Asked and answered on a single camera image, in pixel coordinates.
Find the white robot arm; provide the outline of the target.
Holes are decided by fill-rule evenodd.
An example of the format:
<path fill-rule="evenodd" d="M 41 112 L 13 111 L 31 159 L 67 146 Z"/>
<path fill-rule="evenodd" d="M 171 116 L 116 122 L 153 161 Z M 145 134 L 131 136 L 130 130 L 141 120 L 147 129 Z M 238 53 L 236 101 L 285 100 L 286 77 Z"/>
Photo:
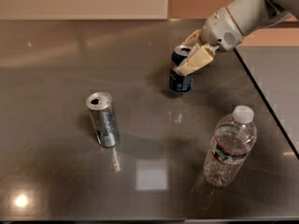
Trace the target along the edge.
<path fill-rule="evenodd" d="M 299 0 L 234 0 L 186 38 L 183 45 L 191 51 L 175 72 L 186 77 L 211 63 L 217 52 L 231 51 L 254 31 L 291 16 L 299 18 Z"/>

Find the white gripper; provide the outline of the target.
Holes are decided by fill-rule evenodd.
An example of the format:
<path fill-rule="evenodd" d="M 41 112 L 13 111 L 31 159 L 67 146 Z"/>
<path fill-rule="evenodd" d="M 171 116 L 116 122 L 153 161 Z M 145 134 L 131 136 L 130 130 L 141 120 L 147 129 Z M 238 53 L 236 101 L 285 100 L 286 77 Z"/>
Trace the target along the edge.
<path fill-rule="evenodd" d="M 195 30 L 182 45 L 192 47 L 188 57 L 175 68 L 182 76 L 187 76 L 214 60 L 217 49 L 231 51 L 244 40 L 234 19 L 226 7 L 220 8 L 204 23 L 202 31 Z"/>

